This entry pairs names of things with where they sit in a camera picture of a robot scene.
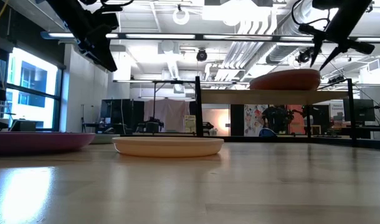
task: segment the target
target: metal pole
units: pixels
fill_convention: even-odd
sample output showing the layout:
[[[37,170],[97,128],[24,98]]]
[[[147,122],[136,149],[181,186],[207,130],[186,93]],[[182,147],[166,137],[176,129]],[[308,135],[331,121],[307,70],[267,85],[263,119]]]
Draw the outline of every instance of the metal pole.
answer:
[[[153,118],[155,118],[155,95],[157,94],[157,83],[154,82],[154,105],[153,105]]]
[[[348,99],[349,99],[349,111],[351,114],[351,138],[352,138],[352,147],[357,146],[356,140],[356,118],[354,115],[354,104],[353,104],[353,84],[352,79],[348,78]]]
[[[204,132],[202,130],[201,84],[199,76],[196,76],[196,104],[196,132],[197,137],[202,138],[204,137]]]
[[[308,134],[308,140],[311,139],[311,127],[310,127],[310,106],[306,105],[306,133]]]

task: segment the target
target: purple plate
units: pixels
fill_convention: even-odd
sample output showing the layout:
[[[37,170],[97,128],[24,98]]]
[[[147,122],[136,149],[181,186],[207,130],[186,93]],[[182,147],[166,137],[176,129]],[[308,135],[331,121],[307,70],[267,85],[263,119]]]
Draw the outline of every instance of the purple plate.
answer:
[[[0,153],[71,151],[90,144],[93,133],[0,132]]]

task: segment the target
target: ceiling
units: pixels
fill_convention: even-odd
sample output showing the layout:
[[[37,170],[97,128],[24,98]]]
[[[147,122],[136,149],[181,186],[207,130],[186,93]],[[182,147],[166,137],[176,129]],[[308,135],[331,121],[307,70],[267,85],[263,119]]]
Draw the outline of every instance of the ceiling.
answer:
[[[290,8],[295,0],[280,0],[281,4],[276,6],[277,21],[287,19]],[[380,8],[380,0],[375,0],[377,8]],[[205,34],[233,34],[239,31],[240,25],[228,26],[222,21],[203,20],[201,13],[204,0],[182,1],[182,8],[191,11],[189,13],[189,22],[185,25],[179,25],[173,20],[173,12],[177,8],[177,1],[169,4],[169,0],[160,1],[134,1],[133,4],[126,6],[124,11],[118,13],[120,28],[115,32],[164,32],[164,33],[205,33]],[[15,10],[34,21],[45,30],[50,32],[68,32],[64,29],[62,21],[57,17],[55,12],[46,3],[36,4],[35,0],[10,0],[9,5]],[[100,3],[92,6],[86,6],[86,9],[94,11],[100,7]],[[352,35],[376,35],[380,36],[380,10],[374,10],[365,14]],[[167,70],[167,63],[157,59],[158,43],[161,41],[150,40],[114,40],[112,44],[125,45],[132,54],[136,63],[132,66],[132,74],[138,77],[146,77],[147,74],[161,74],[162,70]],[[229,52],[232,42],[219,41],[179,41],[181,46],[181,54],[184,54],[182,60],[177,61],[179,70],[197,70],[204,71],[205,66],[211,61],[222,61]],[[330,52],[336,47],[334,44],[325,44],[322,48],[322,55],[318,57],[313,68],[318,69],[324,62]],[[208,61],[197,62],[196,53],[198,49],[204,48],[208,53]],[[358,68],[364,66],[365,63],[357,63],[357,61],[373,60],[374,57],[380,57],[380,45],[376,45],[376,50],[372,55],[361,55],[355,51],[349,51],[332,61],[321,72],[322,75],[331,73],[336,68],[344,68],[352,66],[354,69],[347,71],[348,73],[358,73]],[[288,57],[283,65],[277,66],[273,71],[286,70],[299,65],[293,62],[293,57]],[[244,79],[249,81],[253,76]]]

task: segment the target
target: computer screen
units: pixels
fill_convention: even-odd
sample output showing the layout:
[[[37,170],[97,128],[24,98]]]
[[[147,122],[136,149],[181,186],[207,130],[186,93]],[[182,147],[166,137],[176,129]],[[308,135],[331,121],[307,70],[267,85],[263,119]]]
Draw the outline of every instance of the computer screen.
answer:
[[[356,121],[376,121],[373,100],[353,100],[354,116]],[[345,121],[351,121],[349,99],[344,99]]]

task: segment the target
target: shelf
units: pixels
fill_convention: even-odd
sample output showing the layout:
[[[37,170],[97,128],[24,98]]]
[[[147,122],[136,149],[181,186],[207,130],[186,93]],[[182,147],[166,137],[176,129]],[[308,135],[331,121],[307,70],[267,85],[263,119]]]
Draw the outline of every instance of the shelf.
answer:
[[[312,105],[348,97],[347,91],[201,90],[202,103],[251,105]]]

